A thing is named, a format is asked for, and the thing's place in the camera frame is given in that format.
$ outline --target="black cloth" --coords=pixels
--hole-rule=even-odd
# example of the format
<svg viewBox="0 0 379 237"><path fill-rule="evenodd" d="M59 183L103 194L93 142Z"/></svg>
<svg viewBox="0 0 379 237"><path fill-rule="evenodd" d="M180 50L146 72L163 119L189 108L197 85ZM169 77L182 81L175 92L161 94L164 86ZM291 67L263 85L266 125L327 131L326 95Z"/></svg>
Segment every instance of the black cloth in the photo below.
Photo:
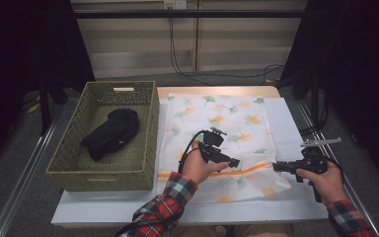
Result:
<svg viewBox="0 0 379 237"><path fill-rule="evenodd" d="M118 109L108 115L108 120L82 139L92 159L99 161L105 153L112 153L124 147L137 133L140 126L137 112Z"/></svg>

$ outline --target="white table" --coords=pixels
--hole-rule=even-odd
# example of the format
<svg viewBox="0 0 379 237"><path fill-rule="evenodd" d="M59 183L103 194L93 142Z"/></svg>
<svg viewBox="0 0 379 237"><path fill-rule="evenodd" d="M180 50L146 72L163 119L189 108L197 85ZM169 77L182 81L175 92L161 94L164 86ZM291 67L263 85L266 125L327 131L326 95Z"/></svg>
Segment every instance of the white table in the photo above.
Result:
<svg viewBox="0 0 379 237"><path fill-rule="evenodd" d="M164 130L168 92L209 93L220 95L265 96L266 112L274 138L277 160L302 159L303 142L285 101L276 90L267 87L158 88L161 98L159 117L158 152ZM181 224L244 224L263 222L294 222L325 219L328 214L321 203L316 203L313 190L299 184L295 176L282 174L292 188L270 197L231 203L190 203L180 219ZM120 226L131 221L133 212L156 195L156 183L148 192L64 192L54 213L52 224L66 228Z"/></svg>

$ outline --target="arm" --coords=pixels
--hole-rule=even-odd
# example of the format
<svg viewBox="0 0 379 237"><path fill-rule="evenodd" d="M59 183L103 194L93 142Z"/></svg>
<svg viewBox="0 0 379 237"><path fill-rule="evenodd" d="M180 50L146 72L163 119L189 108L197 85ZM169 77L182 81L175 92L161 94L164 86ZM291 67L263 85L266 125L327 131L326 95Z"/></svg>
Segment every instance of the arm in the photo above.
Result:
<svg viewBox="0 0 379 237"><path fill-rule="evenodd" d="M198 150L198 141L195 141L191 147L192 152L189 153L183 173L172 172L163 193L136 210L132 223L168 218L176 218L176 220L167 224L149 223L148 225L132 228L120 236L164 236L165 233L172 232L198 185L205 181L211 173L229 166L226 162L218 164L205 163Z"/></svg>
<svg viewBox="0 0 379 237"><path fill-rule="evenodd" d="M328 209L329 219L340 235L378 236L364 221L358 210L347 198L342 184L341 171L332 162L328 162L328 171L322 175L303 169L297 175L314 184L322 197L323 205Z"/></svg>

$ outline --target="black handheld tool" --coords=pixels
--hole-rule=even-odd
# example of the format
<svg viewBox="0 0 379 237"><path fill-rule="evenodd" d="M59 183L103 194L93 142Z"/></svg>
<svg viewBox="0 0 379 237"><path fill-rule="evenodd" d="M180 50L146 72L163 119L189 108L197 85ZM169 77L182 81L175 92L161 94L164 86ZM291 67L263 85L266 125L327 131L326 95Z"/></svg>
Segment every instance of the black handheld tool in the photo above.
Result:
<svg viewBox="0 0 379 237"><path fill-rule="evenodd" d="M204 143L199 142L198 144L199 150L201 151L202 159L204 159L205 163L208 163L208 161L212 161L214 163L220 163L220 162L228 162L229 167L238 167L240 160L230 158L229 156L222 154L221 150L205 145Z"/></svg>
<svg viewBox="0 0 379 237"><path fill-rule="evenodd" d="M303 155L303 160L272 163L273 170L278 172L288 172L291 175L295 175L297 183L303 183L303 178L296 173L297 169L308 170L316 174L323 174L328 171L328 157L311 153L303 153ZM315 193L315 201L322 202L321 196L314 185L313 192Z"/></svg>
<svg viewBox="0 0 379 237"><path fill-rule="evenodd" d="M214 163L220 163L220 162L228 162L229 167L238 167L240 160L230 158L229 156L222 154L221 150L218 149L223 142L223 137L221 134L227 135L225 132L212 127L212 131L209 130L202 130L199 131L189 142L189 145L187 146L186 151L183 154L183 157L180 161L180 167L178 168L178 172L181 173L183 171L184 163L186 162L186 159L188 157L188 150L190 149L190 146L192 142L200 135L202 134L202 142L198 143L199 151L201 152L202 159L205 161L205 163L208 163L208 161L212 161Z"/></svg>

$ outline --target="red plaid shirt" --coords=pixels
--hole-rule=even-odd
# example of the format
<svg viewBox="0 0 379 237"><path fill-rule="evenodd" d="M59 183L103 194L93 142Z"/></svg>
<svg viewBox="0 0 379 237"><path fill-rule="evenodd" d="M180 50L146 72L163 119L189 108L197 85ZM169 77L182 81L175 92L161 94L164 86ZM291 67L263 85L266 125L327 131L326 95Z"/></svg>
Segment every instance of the red plaid shirt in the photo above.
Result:
<svg viewBox="0 0 379 237"><path fill-rule="evenodd" d="M162 195L158 195L133 215L133 223L147 220L167 219L184 211L184 207L190 201L198 186L189 178L172 172ZM339 232L340 236L347 233L352 236L373 237L378 236L362 219L349 200L335 202L328 208L330 220ZM178 221L170 225L150 225L131 229L122 237L130 236L165 236L172 233Z"/></svg>
<svg viewBox="0 0 379 237"><path fill-rule="evenodd" d="M197 189L198 185L192 180L172 172L163 193L136 210L133 222L167 219L181 213ZM168 226L163 224L143 226L129 230L121 236L165 236L166 233L172 233L177 224L178 221Z"/></svg>
<svg viewBox="0 0 379 237"><path fill-rule="evenodd" d="M379 236L364 221L361 214L349 200L341 200L333 203L328 208L329 219L340 236L349 234L360 237Z"/></svg>

